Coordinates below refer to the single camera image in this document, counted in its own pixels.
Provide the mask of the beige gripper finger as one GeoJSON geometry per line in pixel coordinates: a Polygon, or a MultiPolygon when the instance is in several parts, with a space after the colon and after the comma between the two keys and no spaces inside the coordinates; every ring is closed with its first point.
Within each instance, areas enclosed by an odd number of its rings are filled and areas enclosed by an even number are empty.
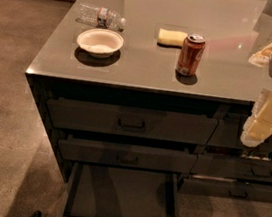
{"type": "Polygon", "coordinates": [[[258,122],[255,117],[249,116],[245,121],[240,140],[244,146],[257,147],[272,135],[269,125],[258,122]]]}

